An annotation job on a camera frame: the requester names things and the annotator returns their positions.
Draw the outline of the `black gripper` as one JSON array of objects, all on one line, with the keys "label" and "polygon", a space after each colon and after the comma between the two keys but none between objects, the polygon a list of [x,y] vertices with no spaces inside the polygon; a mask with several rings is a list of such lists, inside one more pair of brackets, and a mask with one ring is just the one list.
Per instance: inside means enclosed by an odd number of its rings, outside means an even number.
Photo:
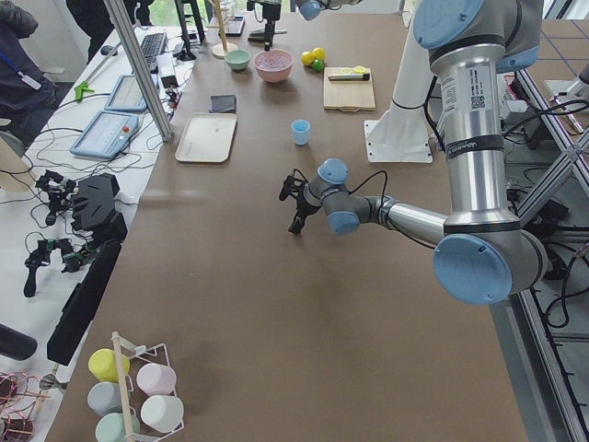
[{"label": "black gripper", "polygon": [[281,16],[281,0],[262,0],[262,18],[266,20],[264,28],[264,50],[272,47],[275,23]]},{"label": "black gripper", "polygon": [[288,231],[292,234],[300,234],[305,226],[306,218],[319,210],[320,201],[313,198],[308,199],[304,191],[299,192],[295,200],[295,216]]}]

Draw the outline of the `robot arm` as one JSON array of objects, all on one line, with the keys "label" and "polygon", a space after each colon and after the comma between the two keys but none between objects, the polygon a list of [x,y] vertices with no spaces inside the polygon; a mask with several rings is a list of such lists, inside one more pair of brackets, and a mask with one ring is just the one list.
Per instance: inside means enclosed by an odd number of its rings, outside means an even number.
[{"label": "robot arm", "polygon": [[[342,6],[357,5],[362,0],[296,0],[295,8],[306,21],[316,18],[324,10],[334,10]],[[262,0],[249,1],[248,10],[252,9],[253,4],[260,4],[262,10],[262,19],[266,21],[263,31],[263,48],[268,52],[273,45],[275,35],[275,23],[281,17],[282,2],[279,0]]]},{"label": "robot arm", "polygon": [[441,83],[450,215],[386,195],[357,197],[346,187],[347,165],[329,158],[311,179],[284,180],[281,197],[296,201],[291,232],[323,211],[338,235],[375,223],[425,241],[440,285],[473,305],[500,302],[539,280],[547,253],[507,203],[497,77],[536,61],[542,8],[539,1],[423,1],[413,16],[414,40]]}]

